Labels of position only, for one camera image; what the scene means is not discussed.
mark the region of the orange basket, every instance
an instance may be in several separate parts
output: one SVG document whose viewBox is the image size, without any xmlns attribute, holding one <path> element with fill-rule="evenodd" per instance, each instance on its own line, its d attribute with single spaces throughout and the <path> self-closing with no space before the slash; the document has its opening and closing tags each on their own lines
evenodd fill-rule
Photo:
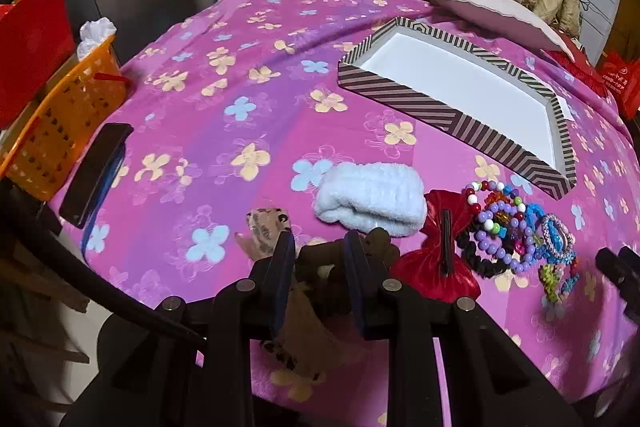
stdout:
<svg viewBox="0 0 640 427">
<path fill-rule="evenodd" d="M 2 151 L 0 177 L 40 201 L 62 187 L 98 126 L 127 96 L 127 84 L 99 80 L 120 75 L 109 37 L 69 71 L 42 100 L 11 149 Z"/>
</svg>

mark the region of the red bow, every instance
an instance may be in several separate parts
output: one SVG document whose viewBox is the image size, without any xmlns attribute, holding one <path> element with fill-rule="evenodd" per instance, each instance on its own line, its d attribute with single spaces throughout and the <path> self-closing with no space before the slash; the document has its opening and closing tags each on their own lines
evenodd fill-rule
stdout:
<svg viewBox="0 0 640 427">
<path fill-rule="evenodd" d="M 454 238 L 474 217 L 471 206 L 463 194 L 448 190 L 432 190 L 424 197 L 428 211 L 420 231 L 427 234 L 427 239 L 420 250 L 402 255 L 389 274 L 430 299 L 445 302 L 465 296 L 477 299 L 478 281 L 454 253 Z"/>
</svg>

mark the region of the white plastic bag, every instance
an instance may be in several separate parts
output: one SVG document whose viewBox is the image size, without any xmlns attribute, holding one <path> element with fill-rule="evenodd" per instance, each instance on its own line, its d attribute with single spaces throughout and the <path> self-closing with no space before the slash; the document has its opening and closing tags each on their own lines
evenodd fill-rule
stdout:
<svg viewBox="0 0 640 427">
<path fill-rule="evenodd" d="M 103 17 L 97 21 L 85 22 L 80 28 L 81 42 L 78 44 L 76 51 L 78 60 L 85 58 L 115 32 L 116 26 L 114 26 L 107 17 Z"/>
</svg>

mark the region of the white pillow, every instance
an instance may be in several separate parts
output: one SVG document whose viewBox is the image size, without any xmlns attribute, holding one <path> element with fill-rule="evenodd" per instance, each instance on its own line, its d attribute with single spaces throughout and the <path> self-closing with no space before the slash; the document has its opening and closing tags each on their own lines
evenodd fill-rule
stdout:
<svg viewBox="0 0 640 427">
<path fill-rule="evenodd" d="M 547 23 L 514 0 L 434 0 L 463 19 L 507 37 L 525 48 L 563 51 L 574 56 Z"/>
</svg>

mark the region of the purple bedsheet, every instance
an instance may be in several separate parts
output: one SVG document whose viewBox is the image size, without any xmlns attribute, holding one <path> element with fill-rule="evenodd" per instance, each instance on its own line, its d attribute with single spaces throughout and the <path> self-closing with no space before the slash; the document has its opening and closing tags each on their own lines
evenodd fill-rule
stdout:
<svg viewBox="0 0 640 427">
<path fill-rule="evenodd" d="M 340 89 L 338 60 L 396 16 L 462 36 L 564 96 L 575 118 L 576 187 L 555 201 L 447 134 Z M 246 231 L 252 208 L 286 208 L 299 245 L 343 236 L 342 227 L 312 211 L 322 175 L 338 162 L 406 163 L 425 191 L 501 180 L 572 229 L 581 277 L 561 307 L 546 302 L 536 271 L 482 280 L 479 302 L 569 400 L 591 393 L 610 377 L 633 330 L 594 256 L 604 246 L 638 251 L 640 169 L 612 100 L 545 57 L 418 0 L 221 0 L 123 68 L 138 90 L 109 120 L 127 121 L 135 132 L 98 213 L 87 260 L 148 306 L 169 295 L 193 301 L 249 273 L 233 233 Z M 481 88 L 477 95 L 478 103 L 491 103 Z M 516 107 L 497 109 L 518 117 Z M 79 243 L 78 230 L 65 230 Z M 399 241 L 401 251 L 423 237 Z M 358 342 L 351 328 L 338 329 Z M 386 345 L 362 347 L 364 356 L 310 381 L 253 345 L 254 393 L 356 426 L 384 424 Z"/>
</svg>

